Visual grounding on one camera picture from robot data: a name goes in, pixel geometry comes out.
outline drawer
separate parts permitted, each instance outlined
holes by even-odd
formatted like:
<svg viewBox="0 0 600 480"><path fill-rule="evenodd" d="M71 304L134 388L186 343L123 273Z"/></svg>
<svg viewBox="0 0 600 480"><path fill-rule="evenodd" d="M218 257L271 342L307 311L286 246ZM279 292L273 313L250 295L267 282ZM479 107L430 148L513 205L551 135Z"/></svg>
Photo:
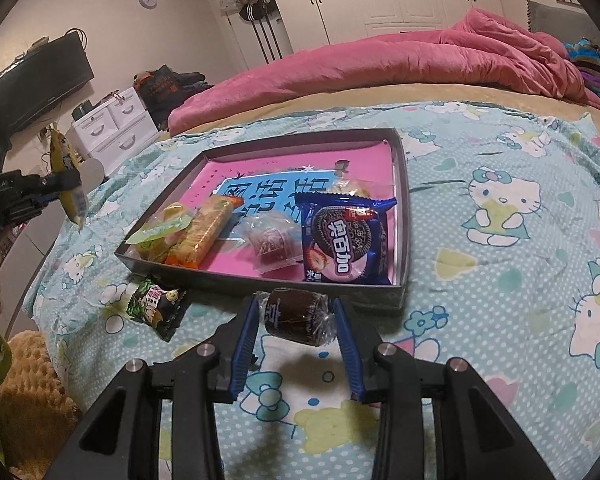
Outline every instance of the drawer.
<svg viewBox="0 0 600 480"><path fill-rule="evenodd" d="M143 111L131 124L120 130L120 134L100 144L89 153L104 166L106 176L111 176L120 165L144 150L158 135L158 129L149 115Z"/></svg>
<svg viewBox="0 0 600 480"><path fill-rule="evenodd" d="M113 121L109 110L103 108L93 115L75 121L72 130L74 134L69 134L69 141L76 144L75 147L80 153L85 154L110 137L115 136L118 127Z"/></svg>
<svg viewBox="0 0 600 480"><path fill-rule="evenodd" d="M107 110L109 110L119 128L144 113L144 105L133 88L120 92L120 97L124 100L120 102L115 99L107 105Z"/></svg>

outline hello kitty bedsheet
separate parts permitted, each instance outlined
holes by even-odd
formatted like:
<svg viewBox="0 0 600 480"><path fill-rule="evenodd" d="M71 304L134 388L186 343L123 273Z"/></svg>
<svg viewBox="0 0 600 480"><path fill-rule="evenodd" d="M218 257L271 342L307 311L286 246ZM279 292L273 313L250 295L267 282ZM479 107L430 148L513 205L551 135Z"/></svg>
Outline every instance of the hello kitty bedsheet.
<svg viewBox="0 0 600 480"><path fill-rule="evenodd" d="M411 267L402 319L371 321L419 358L464 356L556 478L583 478L600 453L600 138L588 114L568 123L463 102L342 108L149 147L90 195L82 232L64 225L26 297L24 309L78 405L88 408L127 360L170 360L240 304L197 292L168 344L124 314L134 280L114 250L200 151L385 126L400 131L408 160ZM262 331L254 352L260 370L233 406L216 406L226 477L370 478L378 413L349 400L337 344L311 348ZM165 478L170 416L167 403ZM433 460L429 453L432 478Z"/></svg>

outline orange snack wrapper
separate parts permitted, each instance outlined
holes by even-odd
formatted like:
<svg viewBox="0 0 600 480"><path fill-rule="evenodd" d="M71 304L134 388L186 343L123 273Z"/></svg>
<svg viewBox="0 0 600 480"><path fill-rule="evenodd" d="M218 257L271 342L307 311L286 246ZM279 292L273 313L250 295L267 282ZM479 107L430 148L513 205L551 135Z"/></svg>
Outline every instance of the orange snack wrapper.
<svg viewBox="0 0 600 480"><path fill-rule="evenodd" d="M165 264L198 269L218 239L234 209L244 204L239 196L212 195L191 220L183 238L169 251Z"/></svg>

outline oreo cookie package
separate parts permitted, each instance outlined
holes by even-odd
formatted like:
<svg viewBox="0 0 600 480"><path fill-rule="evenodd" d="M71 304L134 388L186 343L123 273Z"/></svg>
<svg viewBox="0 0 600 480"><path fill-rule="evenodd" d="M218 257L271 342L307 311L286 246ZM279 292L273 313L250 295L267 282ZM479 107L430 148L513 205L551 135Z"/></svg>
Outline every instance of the oreo cookie package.
<svg viewBox="0 0 600 480"><path fill-rule="evenodd" d="M296 193L302 219L304 280L391 285L386 213L397 200Z"/></svg>

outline television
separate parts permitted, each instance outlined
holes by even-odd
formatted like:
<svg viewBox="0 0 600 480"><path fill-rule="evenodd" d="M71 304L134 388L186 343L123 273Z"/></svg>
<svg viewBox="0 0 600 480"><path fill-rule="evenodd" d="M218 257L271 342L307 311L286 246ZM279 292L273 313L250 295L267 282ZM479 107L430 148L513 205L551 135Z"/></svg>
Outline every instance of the television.
<svg viewBox="0 0 600 480"><path fill-rule="evenodd" d="M93 79L78 32L50 41L0 72L0 127L8 135L29 126Z"/></svg>

